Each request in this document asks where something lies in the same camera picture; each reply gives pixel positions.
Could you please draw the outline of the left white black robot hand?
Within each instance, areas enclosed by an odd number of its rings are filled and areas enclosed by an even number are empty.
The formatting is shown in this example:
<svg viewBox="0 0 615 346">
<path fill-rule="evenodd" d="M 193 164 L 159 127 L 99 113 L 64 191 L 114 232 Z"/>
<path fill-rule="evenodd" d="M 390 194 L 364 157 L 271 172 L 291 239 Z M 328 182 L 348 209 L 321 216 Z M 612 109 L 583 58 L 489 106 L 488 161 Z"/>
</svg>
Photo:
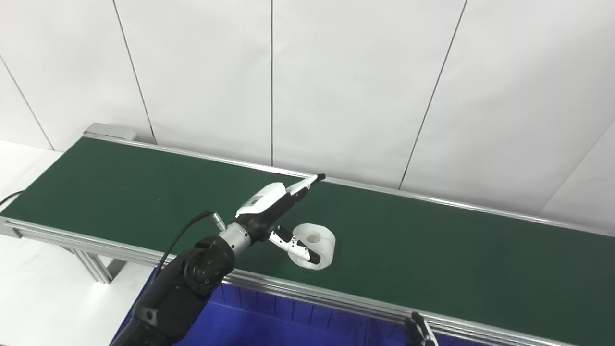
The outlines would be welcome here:
<svg viewBox="0 0 615 346">
<path fill-rule="evenodd" d="M 264 186 L 248 199 L 235 213 L 233 223 L 242 226 L 247 232 L 250 244 L 257 241 L 270 241 L 288 254 L 307 261 L 321 264 L 321 255 L 309 249 L 305 242 L 275 223 L 308 194 L 310 188 L 324 180 L 326 175 L 319 173 L 286 187 L 281 182 Z"/>
</svg>

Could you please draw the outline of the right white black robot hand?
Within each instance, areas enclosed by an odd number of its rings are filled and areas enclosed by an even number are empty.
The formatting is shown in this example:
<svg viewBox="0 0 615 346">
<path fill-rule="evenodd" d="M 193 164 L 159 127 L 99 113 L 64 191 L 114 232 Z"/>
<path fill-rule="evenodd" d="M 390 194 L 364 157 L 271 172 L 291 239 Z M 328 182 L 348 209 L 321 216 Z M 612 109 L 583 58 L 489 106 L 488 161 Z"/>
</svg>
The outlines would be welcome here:
<svg viewBox="0 0 615 346">
<path fill-rule="evenodd" d="M 417 311 L 404 318 L 404 327 L 406 346 L 439 346 L 431 327 Z"/>
</svg>

